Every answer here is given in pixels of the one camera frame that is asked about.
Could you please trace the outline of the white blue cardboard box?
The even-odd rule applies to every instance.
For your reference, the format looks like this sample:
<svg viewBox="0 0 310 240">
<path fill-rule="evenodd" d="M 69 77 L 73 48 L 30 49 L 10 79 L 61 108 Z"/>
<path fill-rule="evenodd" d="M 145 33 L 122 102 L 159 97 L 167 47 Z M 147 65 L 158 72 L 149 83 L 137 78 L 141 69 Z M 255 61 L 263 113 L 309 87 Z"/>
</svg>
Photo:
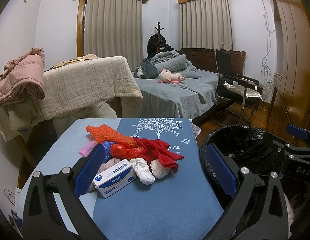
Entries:
<svg viewBox="0 0 310 240">
<path fill-rule="evenodd" d="M 97 174 L 93 184 L 103 196 L 108 198 L 137 178 L 131 163 L 123 159 L 112 167 Z"/>
</svg>

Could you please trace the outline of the pink foam block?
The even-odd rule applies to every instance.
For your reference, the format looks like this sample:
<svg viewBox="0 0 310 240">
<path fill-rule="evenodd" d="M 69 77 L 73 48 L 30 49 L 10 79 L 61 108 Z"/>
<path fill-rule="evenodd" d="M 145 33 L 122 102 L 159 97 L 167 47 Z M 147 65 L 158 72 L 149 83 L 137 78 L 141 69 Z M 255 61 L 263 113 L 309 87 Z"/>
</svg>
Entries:
<svg viewBox="0 0 310 240">
<path fill-rule="evenodd" d="M 91 141 L 86 146 L 84 146 L 84 148 L 79 150 L 79 154 L 82 157 L 87 157 L 97 144 L 98 144 L 97 142 Z"/>
</svg>

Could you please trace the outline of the pink sock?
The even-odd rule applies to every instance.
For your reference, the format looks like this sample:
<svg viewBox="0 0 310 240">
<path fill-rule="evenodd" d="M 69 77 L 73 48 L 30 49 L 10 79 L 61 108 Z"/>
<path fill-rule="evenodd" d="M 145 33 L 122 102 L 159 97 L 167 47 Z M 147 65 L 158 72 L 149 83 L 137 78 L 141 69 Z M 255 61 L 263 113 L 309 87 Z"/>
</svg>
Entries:
<svg viewBox="0 0 310 240">
<path fill-rule="evenodd" d="M 97 171 L 97 174 L 111 168 L 112 166 L 114 166 L 115 164 L 119 163 L 121 160 L 117 159 L 117 158 L 112 158 L 109 161 L 107 161 L 106 163 L 102 163 L 100 168 Z"/>
</svg>

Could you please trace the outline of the red cloth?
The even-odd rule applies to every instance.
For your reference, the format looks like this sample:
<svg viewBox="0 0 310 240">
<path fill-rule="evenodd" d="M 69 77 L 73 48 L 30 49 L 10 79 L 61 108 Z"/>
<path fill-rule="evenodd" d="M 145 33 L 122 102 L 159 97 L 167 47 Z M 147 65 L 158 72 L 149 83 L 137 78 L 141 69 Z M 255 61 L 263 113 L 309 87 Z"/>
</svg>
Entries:
<svg viewBox="0 0 310 240">
<path fill-rule="evenodd" d="M 170 168 L 173 174 L 178 172 L 179 165 L 176 163 L 176 161 L 183 160 L 184 156 L 169 151 L 170 145 L 168 143 L 159 139 L 133 139 L 139 147 L 143 148 L 139 158 L 145 159 L 148 163 L 158 159 L 160 164 L 164 168 Z"/>
</svg>

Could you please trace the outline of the blue plastic bag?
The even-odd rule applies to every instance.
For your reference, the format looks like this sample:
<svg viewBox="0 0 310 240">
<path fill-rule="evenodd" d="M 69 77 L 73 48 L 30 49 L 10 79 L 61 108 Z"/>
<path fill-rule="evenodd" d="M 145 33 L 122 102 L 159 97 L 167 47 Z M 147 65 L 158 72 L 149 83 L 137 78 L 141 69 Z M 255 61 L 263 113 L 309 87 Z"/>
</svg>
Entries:
<svg viewBox="0 0 310 240">
<path fill-rule="evenodd" d="M 103 159 L 103 163 L 107 163 L 111 158 L 111 146 L 114 144 L 112 141 L 104 141 L 101 145 L 105 149 L 105 157 Z"/>
</svg>

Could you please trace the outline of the red plastic bag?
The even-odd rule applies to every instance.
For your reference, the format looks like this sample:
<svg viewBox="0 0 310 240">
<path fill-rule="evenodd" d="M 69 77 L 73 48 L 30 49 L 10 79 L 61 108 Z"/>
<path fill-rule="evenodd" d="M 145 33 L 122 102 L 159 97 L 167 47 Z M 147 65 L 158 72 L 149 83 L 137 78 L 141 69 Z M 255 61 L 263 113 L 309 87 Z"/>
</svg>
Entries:
<svg viewBox="0 0 310 240">
<path fill-rule="evenodd" d="M 122 144 L 113 144 L 111 146 L 112 157 L 121 160 L 140 158 L 144 153 L 146 153 L 146 147 L 144 146 Z"/>
</svg>

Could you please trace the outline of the orange foam net sleeve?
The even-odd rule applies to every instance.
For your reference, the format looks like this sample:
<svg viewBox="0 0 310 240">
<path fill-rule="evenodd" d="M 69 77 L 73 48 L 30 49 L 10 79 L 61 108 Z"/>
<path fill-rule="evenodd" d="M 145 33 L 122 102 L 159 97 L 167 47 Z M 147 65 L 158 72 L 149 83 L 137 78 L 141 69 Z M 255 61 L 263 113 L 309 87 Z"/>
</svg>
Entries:
<svg viewBox="0 0 310 240">
<path fill-rule="evenodd" d="M 132 137 L 122 135 L 106 124 L 99 127 L 87 126 L 86 131 L 89 132 L 95 141 L 100 144 L 104 141 L 111 141 L 116 144 L 125 145 L 129 148 L 136 148 L 139 146 Z"/>
</svg>

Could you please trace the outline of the black lined trash bin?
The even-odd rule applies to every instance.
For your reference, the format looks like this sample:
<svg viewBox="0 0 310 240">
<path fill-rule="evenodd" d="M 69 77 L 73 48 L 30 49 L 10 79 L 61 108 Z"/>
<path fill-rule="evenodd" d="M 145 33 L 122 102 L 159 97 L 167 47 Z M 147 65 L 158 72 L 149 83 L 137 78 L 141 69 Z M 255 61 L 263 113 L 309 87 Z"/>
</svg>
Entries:
<svg viewBox="0 0 310 240">
<path fill-rule="evenodd" d="M 207 172 L 203 164 L 203 147 L 207 144 L 215 144 L 224 156 L 254 174 L 268 176 L 276 172 L 283 189 L 283 158 L 266 142 L 266 133 L 259 128 L 240 125 L 225 126 L 209 133 L 201 144 L 199 159 L 211 187 L 218 181 L 216 175 L 212 171 Z M 289 239 L 310 239 L 310 197 L 304 204 L 294 205 L 285 192 L 284 196 L 289 218 Z"/>
</svg>

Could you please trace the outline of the wooden wardrobe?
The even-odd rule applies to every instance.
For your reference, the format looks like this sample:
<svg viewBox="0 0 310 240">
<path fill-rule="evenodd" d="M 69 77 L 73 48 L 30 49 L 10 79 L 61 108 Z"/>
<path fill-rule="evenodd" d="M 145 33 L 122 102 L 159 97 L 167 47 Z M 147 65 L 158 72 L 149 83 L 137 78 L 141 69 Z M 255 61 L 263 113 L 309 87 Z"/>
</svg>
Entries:
<svg viewBox="0 0 310 240">
<path fill-rule="evenodd" d="M 283 65 L 274 78 L 266 130 L 305 146 L 286 126 L 310 129 L 310 11 L 303 0 L 273 0 L 273 5 L 282 27 Z"/>
</svg>

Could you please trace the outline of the silver cushion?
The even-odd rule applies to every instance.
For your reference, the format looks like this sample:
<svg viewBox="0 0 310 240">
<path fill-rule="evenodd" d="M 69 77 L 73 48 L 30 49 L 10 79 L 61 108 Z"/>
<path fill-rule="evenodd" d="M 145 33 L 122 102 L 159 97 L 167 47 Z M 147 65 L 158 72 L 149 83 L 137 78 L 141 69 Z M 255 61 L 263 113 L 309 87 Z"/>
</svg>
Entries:
<svg viewBox="0 0 310 240">
<path fill-rule="evenodd" d="M 252 98 L 262 100 L 262 96 L 257 90 L 251 89 L 249 87 L 245 88 L 243 85 L 231 85 L 227 81 L 223 82 L 223 90 L 221 91 L 221 93 L 223 94 L 233 93 L 243 97 L 245 91 L 247 99 Z"/>
</svg>

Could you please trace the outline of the bed with grey sheet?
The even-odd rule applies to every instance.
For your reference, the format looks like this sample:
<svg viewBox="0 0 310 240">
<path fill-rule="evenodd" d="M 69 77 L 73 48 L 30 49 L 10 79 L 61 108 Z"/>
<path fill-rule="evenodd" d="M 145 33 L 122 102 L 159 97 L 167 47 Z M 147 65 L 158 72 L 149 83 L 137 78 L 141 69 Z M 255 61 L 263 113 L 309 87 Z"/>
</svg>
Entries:
<svg viewBox="0 0 310 240">
<path fill-rule="evenodd" d="M 205 70 L 197 73 L 198 79 L 186 78 L 178 84 L 136 78 L 143 96 L 137 117 L 186 118 L 199 123 L 232 104 L 216 95 L 218 76 L 215 73 Z"/>
</svg>

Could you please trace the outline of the wooden bed headboard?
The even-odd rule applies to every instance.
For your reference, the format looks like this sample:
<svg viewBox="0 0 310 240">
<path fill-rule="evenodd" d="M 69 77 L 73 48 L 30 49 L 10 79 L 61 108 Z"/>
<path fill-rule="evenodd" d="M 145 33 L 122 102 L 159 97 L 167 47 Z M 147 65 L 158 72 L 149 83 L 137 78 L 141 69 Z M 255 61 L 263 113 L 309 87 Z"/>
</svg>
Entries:
<svg viewBox="0 0 310 240">
<path fill-rule="evenodd" d="M 180 52 L 186 55 L 187 60 L 201 70 L 217 72 L 215 62 L 215 52 L 212 49 L 203 48 L 181 48 Z M 230 54 L 231 66 L 235 74 L 244 73 L 244 64 L 246 58 L 245 51 L 224 51 Z"/>
</svg>

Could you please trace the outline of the dark clothes pile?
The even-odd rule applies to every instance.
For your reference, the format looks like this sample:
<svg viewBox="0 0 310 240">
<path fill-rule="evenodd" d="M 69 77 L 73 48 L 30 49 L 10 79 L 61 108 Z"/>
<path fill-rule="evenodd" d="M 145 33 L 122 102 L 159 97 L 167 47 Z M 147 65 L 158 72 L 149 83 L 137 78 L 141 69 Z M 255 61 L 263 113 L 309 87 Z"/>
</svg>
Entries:
<svg viewBox="0 0 310 240">
<path fill-rule="evenodd" d="M 145 58 L 135 68 L 134 77 L 142 79 L 154 79 L 158 76 L 158 69 L 150 62 L 149 58 Z"/>
</svg>

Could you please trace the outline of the beige quilt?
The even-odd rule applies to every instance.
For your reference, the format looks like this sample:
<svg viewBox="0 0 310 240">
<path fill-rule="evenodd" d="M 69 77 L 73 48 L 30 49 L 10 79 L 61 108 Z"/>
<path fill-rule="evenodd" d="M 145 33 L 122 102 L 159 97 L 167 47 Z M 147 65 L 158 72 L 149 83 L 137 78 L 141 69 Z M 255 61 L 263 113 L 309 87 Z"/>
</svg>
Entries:
<svg viewBox="0 0 310 240">
<path fill-rule="evenodd" d="M 119 98 L 121 116 L 135 118 L 142 93 L 123 56 L 103 57 L 44 72 L 43 100 L 32 99 L 35 122 L 68 115 Z"/>
</svg>

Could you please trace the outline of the wooden coat rack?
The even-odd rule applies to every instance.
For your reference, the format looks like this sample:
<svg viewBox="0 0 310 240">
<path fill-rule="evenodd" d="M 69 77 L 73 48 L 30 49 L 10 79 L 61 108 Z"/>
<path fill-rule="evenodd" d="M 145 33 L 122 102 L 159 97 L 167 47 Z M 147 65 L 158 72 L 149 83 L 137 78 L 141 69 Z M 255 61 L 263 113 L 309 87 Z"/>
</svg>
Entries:
<svg viewBox="0 0 310 240">
<path fill-rule="evenodd" d="M 160 22 L 157 23 L 155 27 L 156 33 L 152 35 L 147 44 L 147 55 L 148 57 L 153 57 L 159 52 L 172 51 L 173 48 L 167 44 L 165 37 L 160 33 L 163 28 L 160 27 Z"/>
</svg>

